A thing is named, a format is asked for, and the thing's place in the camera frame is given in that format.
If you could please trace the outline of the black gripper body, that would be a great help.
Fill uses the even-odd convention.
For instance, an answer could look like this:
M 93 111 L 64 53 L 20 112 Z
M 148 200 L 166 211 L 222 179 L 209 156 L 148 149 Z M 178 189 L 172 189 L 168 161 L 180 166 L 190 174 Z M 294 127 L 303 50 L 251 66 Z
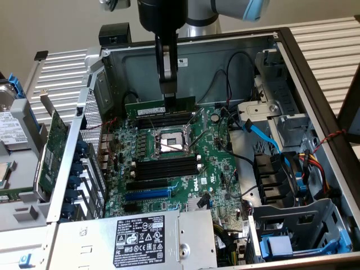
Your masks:
M 188 1 L 137 1 L 139 21 L 157 36 L 175 33 L 186 23 Z

